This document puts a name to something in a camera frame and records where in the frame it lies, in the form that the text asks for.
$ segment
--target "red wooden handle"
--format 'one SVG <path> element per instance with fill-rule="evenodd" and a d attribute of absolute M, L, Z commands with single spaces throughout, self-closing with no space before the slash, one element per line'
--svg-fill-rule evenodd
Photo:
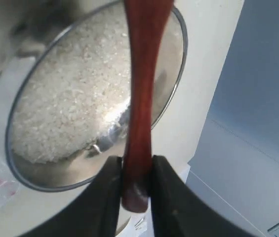
<path fill-rule="evenodd" d="M 152 168 L 151 113 L 155 67 L 173 0 L 124 0 L 131 50 L 131 108 L 123 165 L 122 204 L 145 212 Z"/>

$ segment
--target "white rice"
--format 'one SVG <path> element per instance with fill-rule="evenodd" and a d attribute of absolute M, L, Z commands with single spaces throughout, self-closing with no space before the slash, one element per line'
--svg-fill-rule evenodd
<path fill-rule="evenodd" d="M 130 97 L 121 4 L 88 18 L 39 64 L 18 103 L 12 147 L 30 162 L 58 161 L 105 132 Z"/>

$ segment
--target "white countertop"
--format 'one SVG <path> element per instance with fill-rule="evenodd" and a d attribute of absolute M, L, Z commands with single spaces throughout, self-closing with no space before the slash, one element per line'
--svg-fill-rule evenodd
<path fill-rule="evenodd" d="M 23 7 L 32 2 L 11 1 L 21 2 Z M 242 4 L 243 0 L 176 1 L 188 28 L 188 56 L 178 89 L 152 136 L 153 153 L 165 155 L 177 172 L 195 153 Z M 59 212 L 84 188 L 52 194 L 22 188 L 0 209 L 0 237 L 17 236 L 33 228 Z M 122 212 L 119 225 L 129 215 Z"/>

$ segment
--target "stainless steel bowl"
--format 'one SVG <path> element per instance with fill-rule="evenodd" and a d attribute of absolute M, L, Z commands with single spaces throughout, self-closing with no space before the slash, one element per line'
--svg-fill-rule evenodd
<path fill-rule="evenodd" d="M 128 105 L 115 124 L 86 147 L 58 162 L 30 163 L 11 148 L 12 121 L 22 92 L 39 63 L 76 26 L 104 9 L 84 1 L 48 1 L 28 13 L 0 51 L 0 152 L 25 186 L 45 192 L 65 191 L 92 180 L 107 157 L 122 156 L 128 125 Z M 165 29 L 155 75 L 152 127 L 158 122 L 179 83 L 187 51 L 184 20 L 174 8 Z"/>

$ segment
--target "wooden handle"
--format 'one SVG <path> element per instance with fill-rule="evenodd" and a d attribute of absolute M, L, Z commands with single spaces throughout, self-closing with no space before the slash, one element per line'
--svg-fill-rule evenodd
<path fill-rule="evenodd" d="M 151 113 L 155 68 L 173 0 L 124 0 L 131 51 L 131 107 L 123 165 L 122 204 L 145 212 L 152 168 Z"/>

